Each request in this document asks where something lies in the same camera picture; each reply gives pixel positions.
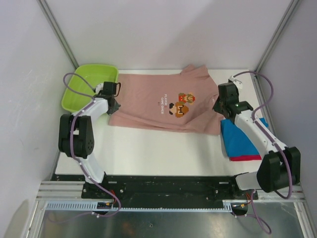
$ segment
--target red cloth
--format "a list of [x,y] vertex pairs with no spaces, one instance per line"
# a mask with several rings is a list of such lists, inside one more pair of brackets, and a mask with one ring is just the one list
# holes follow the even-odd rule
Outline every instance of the red cloth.
[[251,161],[251,160],[261,160],[260,155],[243,155],[238,157],[230,157],[231,161]]

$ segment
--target pink t-shirt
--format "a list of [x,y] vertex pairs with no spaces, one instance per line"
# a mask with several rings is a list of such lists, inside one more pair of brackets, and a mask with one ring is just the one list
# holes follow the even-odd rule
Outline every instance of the pink t-shirt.
[[187,66],[180,74],[120,74],[121,107],[109,125],[220,134],[222,115],[212,110],[218,87],[205,66]]

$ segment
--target white table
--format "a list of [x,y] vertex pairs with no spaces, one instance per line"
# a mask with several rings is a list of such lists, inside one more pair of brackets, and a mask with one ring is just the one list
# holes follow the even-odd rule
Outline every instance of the white table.
[[[175,74],[181,70],[120,70],[119,73]],[[244,70],[209,70],[216,84]],[[243,82],[240,101],[259,106],[249,74]],[[93,125],[94,154],[108,175],[230,176],[257,171],[261,161],[231,162],[221,136],[177,133],[108,126],[108,116]],[[77,162],[61,153],[55,173],[81,175]]]

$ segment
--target blue cloth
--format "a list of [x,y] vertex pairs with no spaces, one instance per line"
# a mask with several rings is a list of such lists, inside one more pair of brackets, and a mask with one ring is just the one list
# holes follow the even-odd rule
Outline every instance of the blue cloth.
[[[268,127],[264,118],[260,121]],[[243,155],[258,155],[258,150],[248,139],[245,133],[234,125],[229,119],[222,120],[221,133],[224,147],[228,157],[238,157]]]

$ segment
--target folded clothes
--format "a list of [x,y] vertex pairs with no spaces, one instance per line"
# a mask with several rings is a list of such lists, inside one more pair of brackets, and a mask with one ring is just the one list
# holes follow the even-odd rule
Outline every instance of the folded clothes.
[[[260,121],[268,127],[264,118],[261,118]],[[245,133],[229,119],[222,120],[220,123],[223,143],[228,157],[259,155],[259,152]]]
[[120,74],[120,109],[109,125],[220,134],[221,114],[212,110],[218,86],[205,66],[187,66],[179,74]]
[[260,155],[243,155],[238,157],[230,157],[230,161],[251,161],[251,160],[261,160]]

